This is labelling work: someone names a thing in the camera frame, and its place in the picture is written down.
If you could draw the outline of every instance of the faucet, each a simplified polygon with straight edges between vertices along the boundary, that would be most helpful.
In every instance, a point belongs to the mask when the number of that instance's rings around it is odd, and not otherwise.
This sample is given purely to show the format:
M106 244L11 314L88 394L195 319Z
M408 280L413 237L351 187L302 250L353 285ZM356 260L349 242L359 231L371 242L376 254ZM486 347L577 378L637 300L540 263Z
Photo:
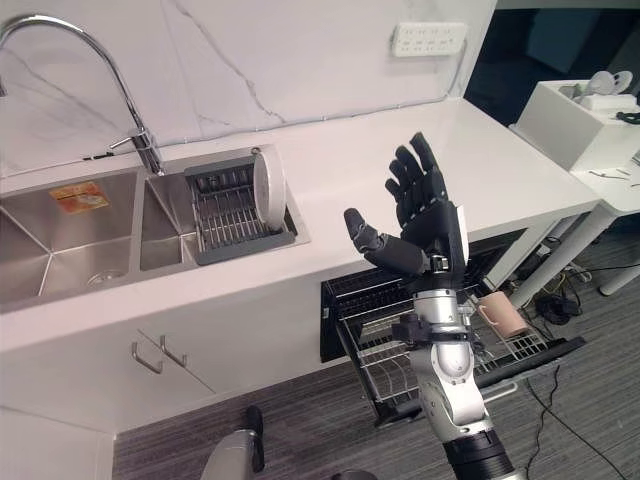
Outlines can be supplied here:
M118 70L116 63L114 62L113 58L111 58L111 55L109 55L107 50L102 45L100 45L100 43L95 38L93 38L81 28L73 25L72 23L66 22L59 18L50 17L48 15L42 15L39 13L29 13L12 17L0 25L0 50L2 50L7 39L14 32L20 30L21 28L30 27L32 25L48 25L51 27L66 30L67 32L71 32L80 37L81 40L89 45L100 56L104 63L106 63L109 67L113 79L118 85L120 93L122 94L122 97L127 104L129 113L133 117L133 121L136 124L136 129L131 132L131 135L129 137L120 140L113 145L110 145L109 149L117 148L123 143L131 140L133 146L138 152L138 155L140 155L142 163L147 168L147 170L156 175L164 175L164 170L162 168L160 160L160 152L158 151L158 145L156 144L153 135L142 121L140 113L133 103L131 94L129 93L129 90L124 83L124 79L122 78L122 74L120 73L120 70ZM0 97L4 97L6 95L7 91L0 81Z

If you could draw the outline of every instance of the robotic arm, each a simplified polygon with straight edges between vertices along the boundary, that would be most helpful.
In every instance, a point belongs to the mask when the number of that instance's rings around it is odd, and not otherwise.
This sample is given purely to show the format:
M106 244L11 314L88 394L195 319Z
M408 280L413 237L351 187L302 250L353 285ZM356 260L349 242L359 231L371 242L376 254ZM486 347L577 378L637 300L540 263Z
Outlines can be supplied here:
M509 461L473 378L468 313L458 306L468 242L461 207L449 200L431 148L417 133L389 169L385 187L396 201L400 238L379 233L360 213L344 212L359 252L376 266L407 277L415 313L393 325L410 350L423 410L459 480L521 480Z

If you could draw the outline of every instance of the wall socket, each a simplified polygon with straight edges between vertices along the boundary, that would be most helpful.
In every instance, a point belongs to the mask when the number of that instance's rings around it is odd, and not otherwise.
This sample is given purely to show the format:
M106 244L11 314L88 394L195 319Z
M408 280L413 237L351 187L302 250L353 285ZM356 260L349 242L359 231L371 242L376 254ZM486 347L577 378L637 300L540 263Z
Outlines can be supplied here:
M430 57L458 53L467 35L458 22L403 22L396 26L391 44L394 57Z

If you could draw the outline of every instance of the label sticker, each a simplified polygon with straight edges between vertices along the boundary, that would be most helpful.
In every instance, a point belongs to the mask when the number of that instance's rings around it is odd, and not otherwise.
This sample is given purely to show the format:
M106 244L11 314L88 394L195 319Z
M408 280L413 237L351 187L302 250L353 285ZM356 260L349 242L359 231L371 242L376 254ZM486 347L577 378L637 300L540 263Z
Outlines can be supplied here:
M80 213L109 205L107 197L94 182L66 185L49 191L66 213Z

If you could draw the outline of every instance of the white plate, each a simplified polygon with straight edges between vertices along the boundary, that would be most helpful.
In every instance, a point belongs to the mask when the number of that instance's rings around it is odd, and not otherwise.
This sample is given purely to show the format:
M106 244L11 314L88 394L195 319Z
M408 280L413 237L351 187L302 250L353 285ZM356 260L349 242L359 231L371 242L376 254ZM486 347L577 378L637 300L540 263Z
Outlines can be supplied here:
M280 230L287 205L286 183L280 157L273 146L254 153L253 194L258 218L271 230Z

